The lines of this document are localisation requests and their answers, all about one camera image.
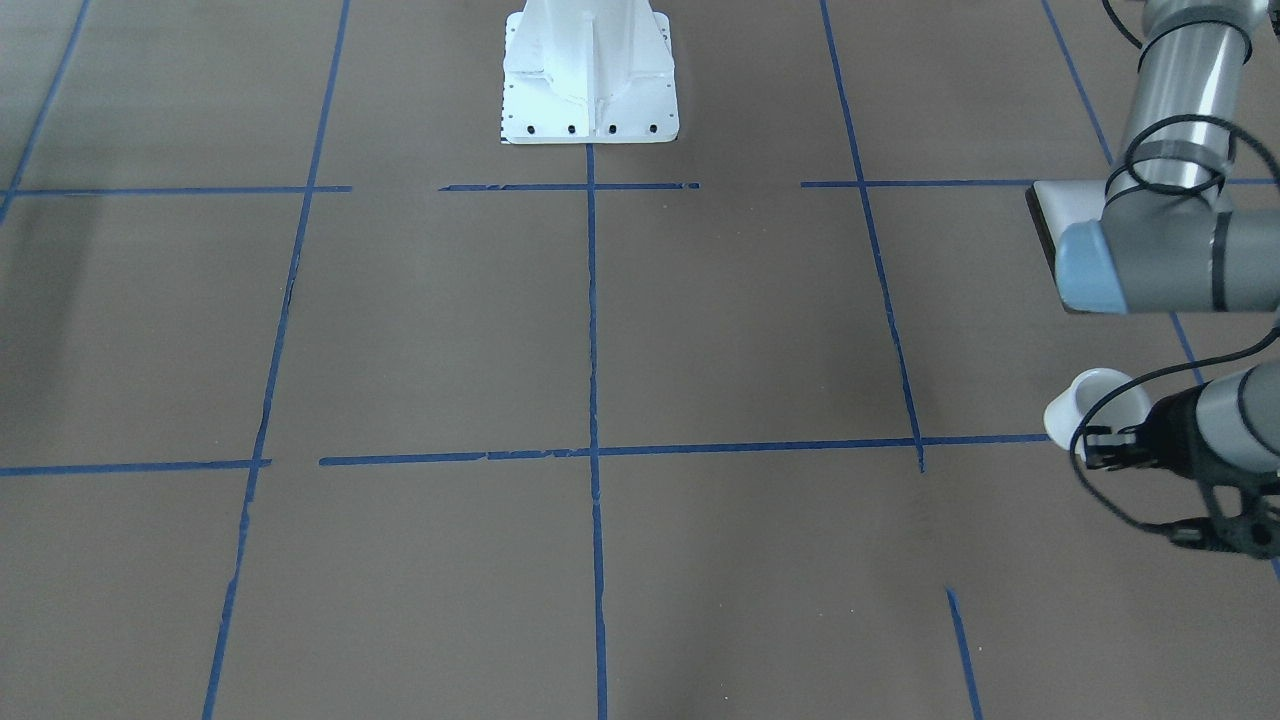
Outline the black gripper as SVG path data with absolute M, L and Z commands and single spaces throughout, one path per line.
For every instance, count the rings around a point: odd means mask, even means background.
M 1088 425 L 1082 438 L 1085 466 L 1107 471 L 1164 469 L 1198 478 L 1215 459 L 1197 416 L 1203 392 L 1190 388 L 1161 398 L 1142 423 L 1120 430 Z

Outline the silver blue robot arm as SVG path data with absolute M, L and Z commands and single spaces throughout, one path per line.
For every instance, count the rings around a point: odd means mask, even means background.
M 1277 214 L 1230 209 L 1235 123 L 1267 1 L 1148 1 L 1123 154 L 1098 219 L 1056 247 L 1064 304 L 1094 314 L 1276 313 Z M 1277 475 L 1277 364 L 1157 401 L 1134 430 L 1153 465 Z

